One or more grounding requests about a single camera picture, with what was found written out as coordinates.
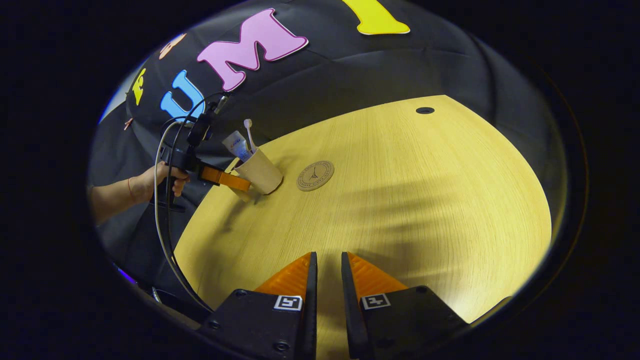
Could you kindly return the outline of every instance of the toothpaste tube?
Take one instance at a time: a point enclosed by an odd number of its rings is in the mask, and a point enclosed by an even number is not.
[[[243,162],[249,160],[253,155],[249,149],[247,149],[246,140],[237,130],[227,136],[226,139],[222,140],[222,144],[227,148],[227,150],[229,150],[233,155],[236,155]]]

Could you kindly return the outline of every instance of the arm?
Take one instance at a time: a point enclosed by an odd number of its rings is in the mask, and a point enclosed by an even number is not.
[[[168,169],[164,161],[158,164],[158,183],[166,178]],[[177,168],[172,168],[171,172],[176,177],[173,192],[179,197],[182,195],[184,184],[190,182],[190,178],[187,173]],[[108,218],[131,206],[150,201],[154,190],[154,167],[150,167],[138,176],[117,183],[93,187],[89,193],[89,202],[96,225],[102,224]]]

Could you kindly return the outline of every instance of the red bracelet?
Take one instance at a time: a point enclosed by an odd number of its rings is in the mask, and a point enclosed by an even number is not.
[[[133,200],[133,203],[135,203],[136,198],[133,197],[133,193],[131,192],[131,185],[129,184],[129,180],[131,180],[131,178],[127,179],[127,186],[129,187],[129,195],[131,195],[131,200]]]

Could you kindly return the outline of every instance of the toothbrush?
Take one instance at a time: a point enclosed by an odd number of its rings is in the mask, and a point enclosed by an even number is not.
[[[251,138],[251,130],[249,130],[251,125],[252,125],[251,119],[244,120],[244,127],[246,127],[246,132],[249,134],[249,143],[251,144],[251,152],[255,154],[255,152],[257,151],[257,148],[253,143],[253,138]]]

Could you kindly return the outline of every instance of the yellow letter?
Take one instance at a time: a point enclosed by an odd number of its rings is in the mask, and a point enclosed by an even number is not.
[[[406,34],[409,27],[394,19],[378,0],[342,0],[358,19],[358,31],[365,35]]]
[[[140,98],[142,97],[142,82],[144,79],[142,75],[147,71],[147,69],[142,69],[138,78],[133,82],[133,94],[136,96],[136,105],[140,105]]]

